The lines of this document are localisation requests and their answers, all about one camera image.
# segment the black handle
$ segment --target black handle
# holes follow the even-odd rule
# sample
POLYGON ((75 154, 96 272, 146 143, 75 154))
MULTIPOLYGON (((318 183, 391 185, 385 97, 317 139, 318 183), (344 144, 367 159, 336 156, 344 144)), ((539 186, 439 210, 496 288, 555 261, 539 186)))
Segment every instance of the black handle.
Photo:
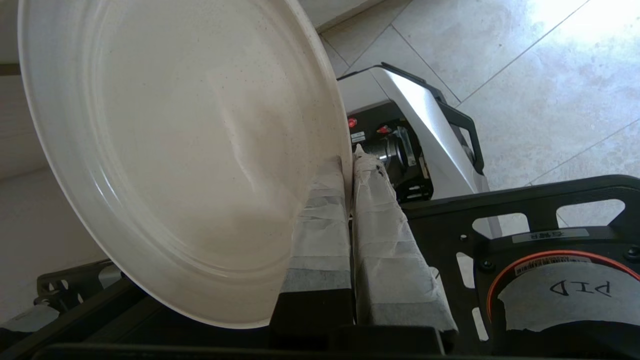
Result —
POLYGON ((442 110, 444 117, 447 118, 447 121, 450 124, 461 127, 469 132, 469 137, 471 138, 471 147, 474 151, 475 157, 473 161, 474 169, 478 174, 482 175, 484 169, 484 159, 482 157, 482 150, 480 149, 480 141, 478 140, 476 124, 468 115, 461 113, 451 106, 443 102, 438 102, 438 105, 440 106, 440 110, 442 110))

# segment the tile floor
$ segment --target tile floor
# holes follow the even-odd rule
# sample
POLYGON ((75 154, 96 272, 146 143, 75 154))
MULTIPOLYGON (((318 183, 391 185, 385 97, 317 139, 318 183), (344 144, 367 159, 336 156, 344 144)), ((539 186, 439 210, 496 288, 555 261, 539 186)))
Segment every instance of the tile floor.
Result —
MULTIPOLYGON (((321 37, 336 76, 385 61, 440 88, 475 120, 492 190, 640 177, 640 1, 386 0, 321 37)), ((606 224, 622 208, 560 209, 558 222, 606 224)))

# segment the ceramic plate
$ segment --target ceramic plate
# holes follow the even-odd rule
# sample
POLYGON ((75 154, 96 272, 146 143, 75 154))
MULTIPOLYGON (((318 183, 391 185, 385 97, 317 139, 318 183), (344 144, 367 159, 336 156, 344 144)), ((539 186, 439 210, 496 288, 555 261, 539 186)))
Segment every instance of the ceramic plate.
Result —
POLYGON ((344 107, 295 1, 23 0, 22 77, 58 182, 104 252, 170 308, 266 325, 344 107))

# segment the handwritten label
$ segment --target handwritten label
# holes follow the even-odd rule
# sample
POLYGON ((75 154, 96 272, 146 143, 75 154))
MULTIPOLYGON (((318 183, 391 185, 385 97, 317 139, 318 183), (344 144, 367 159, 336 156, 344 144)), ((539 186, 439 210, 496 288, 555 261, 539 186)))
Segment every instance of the handwritten label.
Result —
POLYGON ((511 237, 514 244, 527 241, 549 240, 559 238, 583 238, 589 236, 587 229, 558 229, 551 231, 538 231, 537 233, 518 234, 511 237))
POLYGON ((498 294, 506 330, 542 331, 582 320, 640 326, 640 281, 606 265, 560 262, 523 273, 498 294))
POLYGON ((607 281, 606 284, 600 286, 593 286, 592 284, 584 281, 567 281, 562 280, 553 284, 549 291, 562 296, 570 296, 571 292, 587 293, 587 294, 601 294, 606 297, 611 297, 611 282, 607 281))

